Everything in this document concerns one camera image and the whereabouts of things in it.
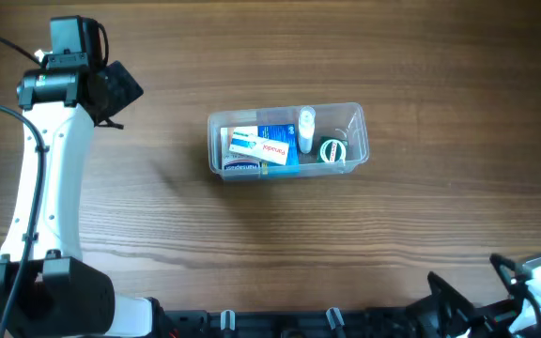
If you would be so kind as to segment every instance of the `plastic container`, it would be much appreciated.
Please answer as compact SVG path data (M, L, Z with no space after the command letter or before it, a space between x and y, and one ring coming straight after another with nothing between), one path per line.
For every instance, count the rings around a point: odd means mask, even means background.
M270 126L293 124L298 129L300 110L312 107L316 111L315 133L312 151L298 151L298 165L274 165L257 168L223 168L222 128L244 126ZM343 161L319 161L321 137L346 141L346 157ZM224 180L273 179L283 177L314 177L350 173L368 161L370 157L364 111L358 103L334 103L313 106L263 108L232 112L219 112L208 119L208 153L210 170Z

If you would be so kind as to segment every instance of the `brown tabletop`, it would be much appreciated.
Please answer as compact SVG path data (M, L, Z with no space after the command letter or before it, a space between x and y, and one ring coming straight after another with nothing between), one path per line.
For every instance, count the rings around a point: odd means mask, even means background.
M63 1L0 7L0 34L49 49L49 19L103 23L145 89L95 130L84 261L166 309L401 306L433 270L470 301L505 297L490 253L541 253L541 1ZM0 103L33 65L0 45ZM223 110L359 102L371 160L352 174L223 183ZM0 115L0 246L22 165Z

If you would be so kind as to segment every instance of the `wooden table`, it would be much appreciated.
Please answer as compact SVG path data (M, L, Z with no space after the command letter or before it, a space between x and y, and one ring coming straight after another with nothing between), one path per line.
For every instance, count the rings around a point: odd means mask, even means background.
M541 252L541 1L0 7L0 34L49 48L49 19L103 23L146 94L97 129L84 261L166 309L400 306L431 270L474 303L505 296L490 253ZM32 65L0 45L0 103ZM372 159L347 176L223 184L207 118L357 101ZM0 245L22 128L0 115Z

